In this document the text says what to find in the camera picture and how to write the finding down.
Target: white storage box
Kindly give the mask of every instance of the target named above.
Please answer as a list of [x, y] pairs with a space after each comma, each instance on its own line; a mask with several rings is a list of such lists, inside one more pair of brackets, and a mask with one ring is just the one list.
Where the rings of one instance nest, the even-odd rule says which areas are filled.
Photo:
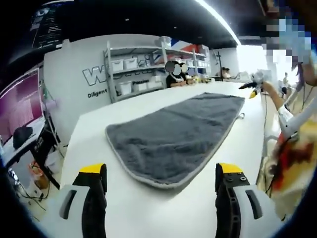
[[140, 91], [144, 91], [147, 90], [148, 88], [148, 83], [144, 82], [144, 83], [140, 83], [140, 84], [133, 84], [133, 92], [140, 92]]
[[61, 169], [61, 160], [57, 150], [48, 155], [45, 165], [52, 171], [53, 174], [59, 173]]
[[161, 76], [153, 76], [148, 82], [148, 88], [157, 88], [162, 86]]
[[112, 60], [111, 64], [112, 64], [112, 71], [113, 72], [123, 70], [123, 59]]
[[202, 61], [202, 60], [198, 60], [198, 61], [197, 61], [197, 66], [198, 66], [198, 67], [205, 67], [205, 62]]
[[194, 66], [194, 61], [192, 59], [187, 60], [187, 66], [188, 67], [193, 67]]
[[119, 83], [119, 88], [121, 95], [127, 95], [132, 92], [131, 82]]
[[124, 60], [124, 69], [134, 69], [138, 67], [138, 59], [131, 58]]
[[183, 60], [181, 58], [175, 58], [175, 61], [179, 63], [183, 63]]
[[166, 49], [170, 49], [172, 46], [171, 38], [168, 36], [161, 36], [157, 40], [154, 41], [155, 45], [158, 47], [164, 47]]

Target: ceiling light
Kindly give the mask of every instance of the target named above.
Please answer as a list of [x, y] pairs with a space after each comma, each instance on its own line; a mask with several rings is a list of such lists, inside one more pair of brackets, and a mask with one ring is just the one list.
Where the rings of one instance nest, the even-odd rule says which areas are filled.
[[230, 33], [230, 35], [233, 37], [237, 45], [241, 45], [241, 42], [239, 41], [238, 37], [236, 34], [234, 34], [233, 30], [230, 28], [228, 23], [216, 12], [215, 9], [213, 9], [211, 6], [209, 6], [204, 0], [195, 0], [198, 2], [203, 8], [205, 8], [208, 12], [210, 12], [219, 22], [223, 27]]

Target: shelf unit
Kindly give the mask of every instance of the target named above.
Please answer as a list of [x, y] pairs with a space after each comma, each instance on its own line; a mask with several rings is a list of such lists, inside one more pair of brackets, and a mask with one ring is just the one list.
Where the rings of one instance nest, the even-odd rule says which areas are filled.
[[[154, 54], [159, 54], [163, 56], [164, 63], [163, 64], [154, 64]], [[111, 58], [112, 57], [119, 57], [119, 56], [129, 56], [129, 55], [150, 55], [150, 62], [151, 66], [145, 66], [145, 67], [138, 67], [138, 68], [133, 68], [133, 69], [124, 69], [120, 71], [113, 71], [112, 70], [112, 63], [111, 63]], [[178, 57], [188, 57], [192, 58], [194, 61], [194, 66], [190, 68], [195, 69], [195, 73], [198, 73], [198, 69], [206, 69], [206, 67], [199, 67], [197, 65], [197, 59], [202, 59], [204, 60], [206, 58], [205, 55], [196, 53], [195, 50], [192, 52], [188, 51], [182, 51], [182, 50], [174, 50], [174, 49], [166, 49], [164, 47], [164, 44], [162, 43], [161, 47], [153, 47], [153, 46], [126, 46], [126, 47], [111, 47], [110, 42], [107, 42], [107, 48], [103, 52], [104, 56], [104, 65], [105, 65], [105, 74], [106, 74], [106, 81], [107, 81], [107, 89], [110, 95], [110, 100], [112, 103], [128, 99], [131, 97], [135, 97], [144, 93], [149, 93], [153, 91], [157, 91], [160, 89], [166, 88], [166, 85], [164, 82], [162, 82], [161, 87], [155, 87], [155, 88], [150, 88], [146, 89], [143, 91], [137, 91], [137, 92], [132, 92], [128, 95], [121, 95], [117, 96], [116, 93], [116, 88], [115, 88], [115, 81], [120, 80], [120, 79], [115, 79], [114, 75], [122, 75], [130, 72], [137, 72], [137, 71], [152, 71], [154, 75], [157, 74], [158, 70], [164, 70], [165, 64], [167, 63], [167, 55], [174, 55]]]

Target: desk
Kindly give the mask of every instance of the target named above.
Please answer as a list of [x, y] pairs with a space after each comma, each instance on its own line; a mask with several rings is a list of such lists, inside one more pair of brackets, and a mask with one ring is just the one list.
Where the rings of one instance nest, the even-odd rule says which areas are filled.
[[[83, 166], [107, 165], [106, 233], [108, 237], [212, 238], [217, 219], [214, 191], [215, 165], [235, 163], [255, 183], [264, 140], [261, 97], [248, 99], [242, 84], [212, 82], [174, 87], [114, 103], [82, 115], [70, 139], [62, 169], [61, 186], [72, 184]], [[204, 169], [183, 190], [155, 189], [133, 179], [111, 149], [105, 127], [142, 117], [204, 92], [247, 98], [223, 144]]]
[[6, 166], [7, 168], [11, 167], [14, 163], [17, 163], [20, 161], [20, 158], [22, 155], [24, 155], [27, 151], [31, 151], [34, 160], [38, 163], [44, 174], [48, 177], [48, 179], [53, 183], [55, 187], [59, 189], [59, 184], [58, 182], [52, 177], [50, 174], [49, 170], [45, 167], [44, 163], [42, 163], [43, 158], [41, 158], [41, 155], [38, 155], [35, 151], [35, 146], [43, 132], [43, 129], [46, 126], [46, 120], [44, 117], [40, 117], [31, 123], [27, 125], [28, 127], [33, 128], [33, 133], [23, 143], [21, 147], [19, 147], [17, 150], [14, 149], [13, 147], [13, 136], [4, 144], [3, 150], [4, 153], [1, 155], [3, 165]]

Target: pink screen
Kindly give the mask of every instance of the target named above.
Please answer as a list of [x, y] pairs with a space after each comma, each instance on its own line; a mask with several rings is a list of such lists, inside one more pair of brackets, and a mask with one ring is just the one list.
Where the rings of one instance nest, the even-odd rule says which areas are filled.
[[4, 142], [14, 131], [42, 116], [38, 71], [22, 77], [0, 96], [0, 135]]

